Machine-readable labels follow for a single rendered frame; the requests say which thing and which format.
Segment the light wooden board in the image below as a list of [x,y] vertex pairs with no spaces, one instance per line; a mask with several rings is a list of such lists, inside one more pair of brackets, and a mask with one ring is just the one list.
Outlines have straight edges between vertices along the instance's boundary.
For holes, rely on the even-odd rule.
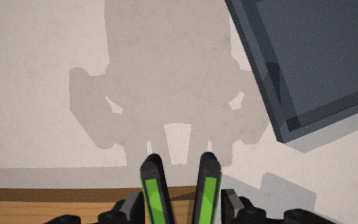
[[[96,223],[98,215],[142,188],[27,189],[0,188],[0,224],[44,224],[65,214]],[[191,224],[196,188],[168,187],[175,224]]]

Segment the dark grey shallow tray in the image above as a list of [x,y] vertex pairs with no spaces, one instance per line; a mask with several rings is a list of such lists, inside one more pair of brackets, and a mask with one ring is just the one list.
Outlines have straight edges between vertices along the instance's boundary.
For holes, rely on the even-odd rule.
[[358,113],[358,0],[225,3],[278,142]]

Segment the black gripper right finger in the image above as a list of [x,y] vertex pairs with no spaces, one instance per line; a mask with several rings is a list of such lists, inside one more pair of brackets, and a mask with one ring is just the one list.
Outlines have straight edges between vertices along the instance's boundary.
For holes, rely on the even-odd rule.
[[[240,199],[239,199],[240,198]],[[245,208],[245,207],[247,208]],[[221,224],[336,224],[303,209],[284,212],[283,219],[266,218],[266,211],[254,207],[250,200],[234,189],[221,189]]]

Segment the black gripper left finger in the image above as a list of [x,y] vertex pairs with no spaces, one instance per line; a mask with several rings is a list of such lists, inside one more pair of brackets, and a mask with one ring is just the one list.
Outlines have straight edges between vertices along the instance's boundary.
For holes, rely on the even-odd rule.
[[[110,211],[99,214],[98,224],[105,223],[145,224],[145,203],[143,191],[131,191],[126,200],[116,202]],[[56,217],[44,224],[81,224],[81,218],[76,215],[66,214]]]

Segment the black spring clamp with green grips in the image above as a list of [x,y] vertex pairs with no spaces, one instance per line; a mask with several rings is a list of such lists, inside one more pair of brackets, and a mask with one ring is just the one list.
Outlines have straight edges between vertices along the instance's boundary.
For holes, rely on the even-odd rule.
[[[204,152],[200,157],[191,224],[215,224],[221,178],[216,156]],[[150,224],[175,224],[160,155],[148,155],[140,167],[140,181]]]

